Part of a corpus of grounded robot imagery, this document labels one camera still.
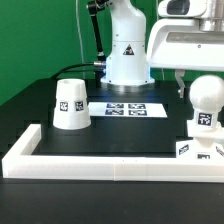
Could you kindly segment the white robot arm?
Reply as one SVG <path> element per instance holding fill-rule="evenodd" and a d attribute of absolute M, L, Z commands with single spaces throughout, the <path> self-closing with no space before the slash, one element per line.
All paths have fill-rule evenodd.
<path fill-rule="evenodd" d="M 110 0 L 112 51 L 101 85 L 138 92 L 154 84 L 150 70 L 224 71 L 224 0 L 162 0 L 161 17 L 146 31 L 146 17 L 130 0 Z"/>

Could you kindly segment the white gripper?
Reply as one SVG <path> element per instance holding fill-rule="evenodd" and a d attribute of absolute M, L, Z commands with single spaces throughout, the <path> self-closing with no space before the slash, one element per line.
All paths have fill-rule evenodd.
<path fill-rule="evenodd" d="M 224 71 L 224 32 L 203 32 L 196 19 L 161 19 L 152 27 L 147 62 L 175 71 L 178 93 L 184 97 L 184 70 Z"/>

